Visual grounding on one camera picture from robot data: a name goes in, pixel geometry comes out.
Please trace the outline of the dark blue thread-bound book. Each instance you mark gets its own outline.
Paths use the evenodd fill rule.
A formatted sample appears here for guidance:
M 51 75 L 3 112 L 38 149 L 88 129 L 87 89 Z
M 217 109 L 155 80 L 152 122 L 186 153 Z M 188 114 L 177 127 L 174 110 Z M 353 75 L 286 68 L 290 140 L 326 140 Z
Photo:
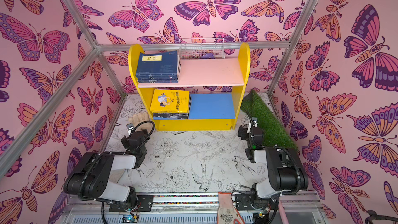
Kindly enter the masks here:
M 178 78 L 150 78 L 150 77 L 138 77 L 139 83 L 177 83 Z

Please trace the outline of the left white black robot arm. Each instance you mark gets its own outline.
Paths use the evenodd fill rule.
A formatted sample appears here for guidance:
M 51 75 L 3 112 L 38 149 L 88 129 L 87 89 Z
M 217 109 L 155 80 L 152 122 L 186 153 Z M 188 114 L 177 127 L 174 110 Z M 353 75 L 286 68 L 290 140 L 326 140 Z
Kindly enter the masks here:
M 81 201 L 99 201 L 116 204 L 123 209 L 133 209 L 138 204 L 136 190 L 110 180 L 111 172 L 138 169 L 147 154 L 145 144 L 155 130 L 151 120 L 135 126 L 129 136 L 124 136 L 121 151 L 103 153 L 86 152 L 74 167 L 63 185 L 63 192 L 77 196 Z

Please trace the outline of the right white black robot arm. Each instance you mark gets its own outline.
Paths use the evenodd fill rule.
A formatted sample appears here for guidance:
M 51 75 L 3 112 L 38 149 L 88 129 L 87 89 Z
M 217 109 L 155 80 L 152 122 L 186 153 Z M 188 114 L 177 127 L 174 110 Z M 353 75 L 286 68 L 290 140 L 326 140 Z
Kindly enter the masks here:
M 295 195 L 307 190 L 308 176 L 294 148 L 278 145 L 262 145 L 265 133 L 258 126 L 257 118 L 249 118 L 247 127 L 240 126 L 238 137 L 247 142 L 248 160 L 259 164 L 267 172 L 267 179 L 254 183 L 248 201 L 254 209 L 266 209 L 281 196 Z

